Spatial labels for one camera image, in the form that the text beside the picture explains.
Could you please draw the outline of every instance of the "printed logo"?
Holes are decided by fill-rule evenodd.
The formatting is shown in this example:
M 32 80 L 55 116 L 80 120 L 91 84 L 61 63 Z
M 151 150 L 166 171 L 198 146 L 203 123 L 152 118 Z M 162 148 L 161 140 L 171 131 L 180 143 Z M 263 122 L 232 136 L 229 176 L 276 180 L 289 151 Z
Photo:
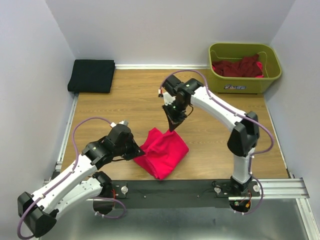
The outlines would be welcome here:
M 232 86 L 231 84 L 227 84 L 224 86 L 224 89 L 239 89 L 243 90 L 246 89 L 246 86 Z

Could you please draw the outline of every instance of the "wooden tabletop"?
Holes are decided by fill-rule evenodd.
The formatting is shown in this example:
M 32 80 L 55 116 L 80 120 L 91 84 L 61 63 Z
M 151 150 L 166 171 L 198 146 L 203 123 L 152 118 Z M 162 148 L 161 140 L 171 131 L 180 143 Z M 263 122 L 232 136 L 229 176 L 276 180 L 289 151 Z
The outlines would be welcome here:
M 158 88 L 165 77 L 175 70 L 116 70 L 110 94 L 81 93 L 78 98 L 71 131 L 90 117 L 99 116 L 118 123 L 129 121 L 129 127 L 137 144 L 142 145 L 149 130 L 168 130 L 168 121 L 162 109 L 163 99 Z M 177 73 L 182 81 L 202 79 L 192 72 Z M 263 95 L 217 94 L 232 106 L 245 112 L 254 111 L 259 122 L 274 134 Z M 107 135 L 109 125 L 98 119 L 80 126 L 75 133 L 79 151 L 87 143 Z M 207 112 L 194 108 L 193 113 L 176 129 L 189 147 L 189 153 L 167 179 L 227 179 L 233 172 L 233 155 L 227 147 L 230 132 Z M 270 138 L 260 130 L 256 150 L 266 149 Z M 69 136 L 62 170 L 75 159 L 75 150 Z M 287 172 L 278 145 L 264 154 L 257 155 L 252 163 L 253 174 L 258 178 L 287 178 Z M 101 168 L 113 180 L 154 179 L 133 160 L 112 162 Z

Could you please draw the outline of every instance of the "folded black cloth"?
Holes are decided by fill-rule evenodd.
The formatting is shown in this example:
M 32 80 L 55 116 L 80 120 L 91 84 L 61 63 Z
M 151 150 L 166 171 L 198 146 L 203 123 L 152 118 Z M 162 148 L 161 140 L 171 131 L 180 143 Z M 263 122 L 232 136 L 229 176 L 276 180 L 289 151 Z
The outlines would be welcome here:
M 74 61 L 68 91 L 108 94 L 115 69 L 113 60 L 77 59 Z

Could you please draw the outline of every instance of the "green plastic bin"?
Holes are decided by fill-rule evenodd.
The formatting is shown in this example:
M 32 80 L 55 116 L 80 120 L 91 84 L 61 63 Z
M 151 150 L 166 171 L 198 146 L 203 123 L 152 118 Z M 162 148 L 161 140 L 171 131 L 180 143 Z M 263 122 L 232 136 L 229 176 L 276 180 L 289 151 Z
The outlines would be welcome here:
M 212 62 L 226 60 L 236 62 L 243 57 L 259 54 L 263 78 L 225 77 L 215 73 Z M 274 50 L 258 43 L 215 43 L 209 47 L 208 86 L 212 92 L 234 94 L 262 94 L 281 76 L 282 70 Z

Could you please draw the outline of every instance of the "gray wall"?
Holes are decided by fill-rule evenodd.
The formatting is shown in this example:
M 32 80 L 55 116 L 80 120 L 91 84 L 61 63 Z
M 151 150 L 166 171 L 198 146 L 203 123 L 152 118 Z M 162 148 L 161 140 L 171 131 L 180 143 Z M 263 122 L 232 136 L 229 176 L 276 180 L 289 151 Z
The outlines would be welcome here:
M 283 76 L 266 94 L 285 161 L 303 177 L 320 226 L 320 1 L 296 0 L 272 41 Z
M 54 169 L 75 58 L 43 0 L 0 2 L 0 49 L 0 239 L 14 240 L 18 195 Z
M 195 64 L 214 42 L 270 43 L 294 0 L 46 0 L 76 58 Z

